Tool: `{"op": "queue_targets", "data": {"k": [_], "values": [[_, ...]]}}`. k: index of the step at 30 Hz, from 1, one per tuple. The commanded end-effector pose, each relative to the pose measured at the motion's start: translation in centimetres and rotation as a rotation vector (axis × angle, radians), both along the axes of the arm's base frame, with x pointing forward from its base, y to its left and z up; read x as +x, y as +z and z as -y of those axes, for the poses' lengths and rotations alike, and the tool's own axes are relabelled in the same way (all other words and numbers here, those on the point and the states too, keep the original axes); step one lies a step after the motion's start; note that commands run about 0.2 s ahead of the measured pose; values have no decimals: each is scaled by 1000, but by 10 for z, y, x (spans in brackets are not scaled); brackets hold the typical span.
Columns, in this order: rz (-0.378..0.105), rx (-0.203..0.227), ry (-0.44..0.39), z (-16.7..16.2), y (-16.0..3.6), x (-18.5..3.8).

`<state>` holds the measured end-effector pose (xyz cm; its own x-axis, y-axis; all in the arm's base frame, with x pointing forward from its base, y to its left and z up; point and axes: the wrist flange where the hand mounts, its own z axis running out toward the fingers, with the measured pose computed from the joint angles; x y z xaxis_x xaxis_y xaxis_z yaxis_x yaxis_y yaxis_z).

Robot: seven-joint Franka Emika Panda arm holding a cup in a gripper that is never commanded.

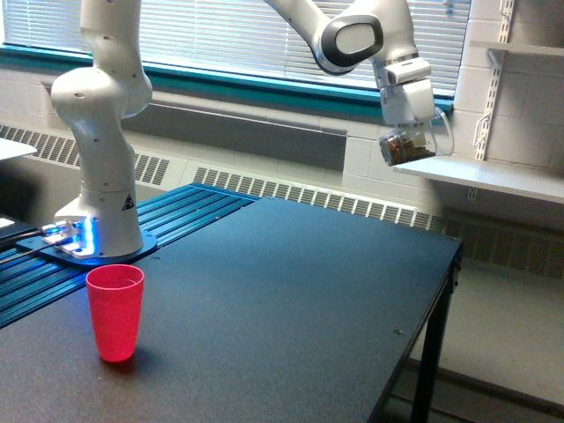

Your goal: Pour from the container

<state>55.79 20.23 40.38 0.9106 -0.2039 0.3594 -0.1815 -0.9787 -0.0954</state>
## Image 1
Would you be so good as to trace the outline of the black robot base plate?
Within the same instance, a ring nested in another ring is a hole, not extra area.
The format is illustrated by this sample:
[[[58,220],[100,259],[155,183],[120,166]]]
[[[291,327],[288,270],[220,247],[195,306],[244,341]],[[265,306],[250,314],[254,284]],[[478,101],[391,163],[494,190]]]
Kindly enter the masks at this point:
[[[134,263],[137,260],[150,255],[158,248],[157,237],[148,231],[142,232],[143,247],[133,253],[124,256],[98,256],[87,258],[76,258],[70,254],[63,252],[56,247],[49,247],[38,253],[39,258],[55,261],[57,263],[64,263],[65,265],[75,266],[83,269],[92,269],[101,265],[119,264],[119,263]]]

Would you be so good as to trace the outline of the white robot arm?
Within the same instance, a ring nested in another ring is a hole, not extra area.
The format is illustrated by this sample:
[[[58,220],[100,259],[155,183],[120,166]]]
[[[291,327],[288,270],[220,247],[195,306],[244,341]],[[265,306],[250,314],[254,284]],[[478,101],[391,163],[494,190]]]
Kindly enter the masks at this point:
[[[335,18],[310,1],[271,7],[308,44],[321,70],[341,75],[371,62],[386,123],[415,126],[434,118],[431,66],[419,54],[407,2],[357,1]],[[80,260],[126,256],[145,245],[135,153],[122,133],[122,120],[152,98],[140,57],[140,12],[138,1],[83,2],[80,30],[93,65],[64,73],[51,89],[53,107],[78,145],[81,183],[44,239]]]

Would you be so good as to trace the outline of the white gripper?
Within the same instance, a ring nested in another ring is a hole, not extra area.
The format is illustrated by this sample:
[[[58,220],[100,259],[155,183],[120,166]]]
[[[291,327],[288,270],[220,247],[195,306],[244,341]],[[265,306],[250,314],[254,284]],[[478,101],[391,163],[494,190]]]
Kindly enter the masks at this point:
[[[430,64],[412,57],[396,63],[375,63],[382,116],[388,125],[415,125],[434,118]]]

